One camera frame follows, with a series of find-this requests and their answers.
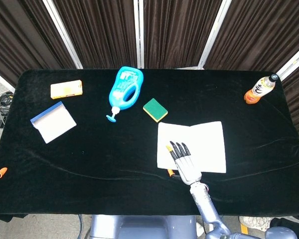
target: orange juice bottle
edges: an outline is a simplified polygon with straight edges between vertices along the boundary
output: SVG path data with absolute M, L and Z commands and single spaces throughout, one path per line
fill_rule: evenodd
M 279 79 L 279 76 L 272 74 L 271 76 L 266 76 L 261 78 L 254 87 L 247 91 L 244 95 L 244 100 L 248 104 L 257 103 L 262 96 L 268 94 L 272 91 L 276 85 L 276 81 Z

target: sneaker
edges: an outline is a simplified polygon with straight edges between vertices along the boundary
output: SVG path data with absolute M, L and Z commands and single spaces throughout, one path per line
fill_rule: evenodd
M 266 217 L 239 217 L 239 221 L 242 225 L 248 228 L 254 228 L 265 232 L 269 226 L 270 221 L 273 218 L 266 218 Z

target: plastic bottle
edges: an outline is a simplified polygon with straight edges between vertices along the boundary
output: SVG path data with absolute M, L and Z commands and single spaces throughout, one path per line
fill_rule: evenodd
M 114 116 L 120 110 L 125 110 L 134 105 L 140 95 L 143 78 L 143 73 L 138 69 L 123 66 L 119 70 L 109 95 L 112 106 L 112 116 L 106 116 L 109 121 L 116 122 Z
M 272 74 L 271 76 L 266 76 L 261 78 L 254 87 L 247 91 L 244 95 L 244 100 L 247 104 L 257 103 L 262 96 L 268 94 L 272 91 L 276 85 L 276 81 L 279 79 L 279 76 Z

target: bottle label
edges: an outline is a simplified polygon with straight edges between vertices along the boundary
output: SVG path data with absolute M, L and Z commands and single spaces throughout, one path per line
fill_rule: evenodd
M 268 87 L 265 84 L 265 77 L 261 78 L 253 87 L 252 92 L 255 96 L 261 97 L 273 90 L 274 87 Z

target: floor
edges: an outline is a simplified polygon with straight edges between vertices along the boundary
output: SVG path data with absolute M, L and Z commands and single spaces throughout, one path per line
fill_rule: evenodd
M 6 88 L 0 84 L 0 92 Z M 82 238 L 86 235 L 91 225 L 91 215 L 83 215 Z M 233 232 L 240 232 L 238 217 L 224 216 L 222 220 Z M 13 218 L 11 222 L 0 221 L 0 239 L 76 239 L 80 230 L 78 215 L 51 215 L 51 214 L 32 214 L 24 219 Z M 259 230 L 249 229 L 249 234 L 264 238 L 264 233 Z

